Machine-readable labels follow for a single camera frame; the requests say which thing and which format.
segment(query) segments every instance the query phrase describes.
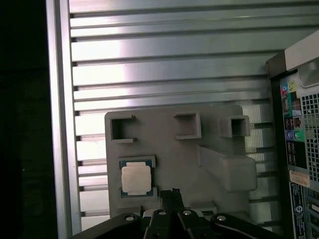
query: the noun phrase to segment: square slot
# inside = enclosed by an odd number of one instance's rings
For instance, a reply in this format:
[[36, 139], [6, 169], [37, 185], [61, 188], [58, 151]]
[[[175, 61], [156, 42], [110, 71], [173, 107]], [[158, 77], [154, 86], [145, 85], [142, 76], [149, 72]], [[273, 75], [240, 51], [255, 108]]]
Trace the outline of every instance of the square slot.
[[133, 143], [136, 138], [132, 137], [130, 129], [135, 124], [135, 116], [111, 120], [111, 140], [116, 143]]
[[245, 119], [232, 119], [231, 130], [233, 136], [246, 136], [246, 121]]
[[219, 133], [221, 137], [250, 136], [248, 116], [232, 116], [219, 119]]
[[201, 138], [201, 126], [199, 113], [176, 113], [177, 120], [176, 139]]

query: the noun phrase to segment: metal frame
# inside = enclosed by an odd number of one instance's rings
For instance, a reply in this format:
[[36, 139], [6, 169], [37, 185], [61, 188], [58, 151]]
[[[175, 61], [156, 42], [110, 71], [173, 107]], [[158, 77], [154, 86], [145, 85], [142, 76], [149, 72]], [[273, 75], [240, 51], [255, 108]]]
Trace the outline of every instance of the metal frame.
[[47, 0], [55, 193], [59, 238], [81, 232], [68, 0]]
[[286, 69], [291, 71], [307, 64], [319, 56], [319, 47], [313, 47], [319, 42], [319, 31], [285, 50]]
[[[286, 148], [285, 140], [285, 131], [283, 128], [283, 114], [282, 108], [278, 107], [281, 105], [281, 95], [280, 95], [280, 79], [271, 80], [271, 103], [273, 109], [273, 122], [274, 122], [274, 131], [275, 131], [275, 141], [276, 141], [276, 152], [277, 152], [277, 168], [278, 169], [287, 169], [287, 153], [285, 150], [280, 150], [281, 148]], [[294, 238], [293, 230], [293, 219], [292, 219], [292, 209], [291, 207], [284, 207], [287, 202], [290, 202], [290, 187], [289, 187], [289, 173], [288, 170], [281, 170], [281, 173], [278, 174], [278, 182], [280, 188], [280, 204], [281, 206], [281, 215], [283, 228], [283, 235], [287, 238]]]

